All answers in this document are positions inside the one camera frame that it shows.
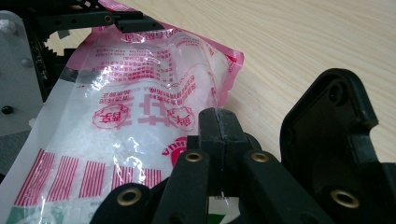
screw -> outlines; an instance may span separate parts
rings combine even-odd
[[[32,67],[33,63],[30,59],[22,59],[21,64],[23,67]]]
[[[9,115],[14,113],[14,108],[10,105],[5,105],[3,108],[1,108],[1,112],[5,115]]]
[[[13,35],[17,32],[17,26],[13,21],[0,20],[0,31],[5,34]]]

plastic bag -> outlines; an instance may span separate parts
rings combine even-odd
[[[160,183],[197,134],[198,113],[224,105],[242,62],[241,52],[177,28],[93,29],[0,187],[0,217],[88,223],[117,186]]]

